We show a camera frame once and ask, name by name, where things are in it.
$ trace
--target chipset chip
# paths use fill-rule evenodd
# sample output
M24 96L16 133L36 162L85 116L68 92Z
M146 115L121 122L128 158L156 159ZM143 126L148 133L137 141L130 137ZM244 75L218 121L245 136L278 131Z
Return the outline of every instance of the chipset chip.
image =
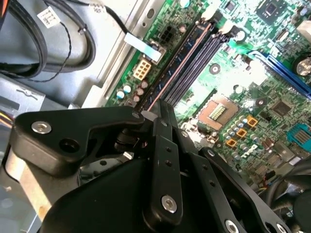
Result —
M276 114L278 114L280 117L285 116L289 113L289 111L292 109L290 106L288 106L283 101L277 102L275 105L271 108Z
M287 3L284 0L264 0L256 10L256 14L268 25L274 24L284 12Z

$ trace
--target surface mount component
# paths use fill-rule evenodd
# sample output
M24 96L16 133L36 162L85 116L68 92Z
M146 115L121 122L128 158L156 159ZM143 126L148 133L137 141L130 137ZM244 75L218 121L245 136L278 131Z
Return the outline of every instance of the surface mount component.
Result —
M215 94L203 110L199 113L198 119L200 122L219 130L238 112L239 108L234 103L228 100L221 94ZM217 117L213 113L222 112Z
M256 14L268 25L274 24L284 12L287 3L284 0L264 0L258 7Z

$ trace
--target ram slot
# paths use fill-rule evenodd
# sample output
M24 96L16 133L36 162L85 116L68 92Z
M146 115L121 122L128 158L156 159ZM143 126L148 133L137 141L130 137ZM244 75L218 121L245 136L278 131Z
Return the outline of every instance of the ram slot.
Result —
M182 42L181 46L171 58L169 64L161 72L161 75L149 89L143 99L138 105L139 110L150 110L154 103L162 96L166 88L170 85L175 78L182 73L186 68L186 63L191 60L194 52L197 51L197 47L202 41L205 41L210 37L212 33L216 33L218 29L215 28L216 22L222 18L219 12L215 13L212 21L198 21L189 35Z
M172 82L170 87L166 89L163 95L164 100L172 106L176 106L220 49L222 44L227 43L233 35L233 33L217 33L211 36L197 53L196 57L187 64L185 72L181 73L175 79L175 82Z

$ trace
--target cable label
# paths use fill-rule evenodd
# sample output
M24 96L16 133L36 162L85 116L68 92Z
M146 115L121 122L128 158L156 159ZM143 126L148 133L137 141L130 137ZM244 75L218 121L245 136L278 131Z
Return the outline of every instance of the cable label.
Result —
M47 28L51 28L61 22L60 18L50 6L37 16Z

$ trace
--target cable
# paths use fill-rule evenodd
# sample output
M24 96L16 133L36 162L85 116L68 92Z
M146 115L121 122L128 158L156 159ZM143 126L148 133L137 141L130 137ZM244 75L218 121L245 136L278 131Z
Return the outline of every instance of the cable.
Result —
M61 72L61 73L67 73L67 72L74 72L78 70L85 69L89 67L93 61L95 60L96 55L96 45L93 36L91 35L90 31L87 29L86 24L83 22L83 20L79 17L79 15L65 2L62 0L46 0L46 2L58 10L62 11L64 14L66 14L72 21L74 21L75 24L79 27L79 33L84 34L86 37L86 43L87 43L87 49L86 54L83 58L83 60L76 64L76 65L65 65L63 64L57 64L57 63L47 63L43 69L43 71L46 72ZM14 74L21 74L23 72L29 72L30 70L33 70L36 68L39 64L4 64L0 63L0 70L4 70L4 74L6 75L14 75Z
M129 32L129 30L126 28L125 24L122 22L122 20L119 18L119 16L108 6L103 6L100 4L93 4L93 3L86 3L86 2L82 2L79 0L66 0L69 1L71 3L75 3L81 6L94 6L94 7L102 7L106 9L106 12L117 22L117 24L120 26L120 28L122 29L122 31L127 34Z
M23 26L23 28L25 28L33 40L36 49L38 50L39 63L33 66L31 69L21 70L21 72L10 72L8 71L10 65L0 63L0 65L2 65L0 66L0 72L6 74L10 78L14 78L17 75L22 76L23 78L35 77L41 73L47 64L48 49L44 36L37 23L17 0L12 0L10 2L9 12Z

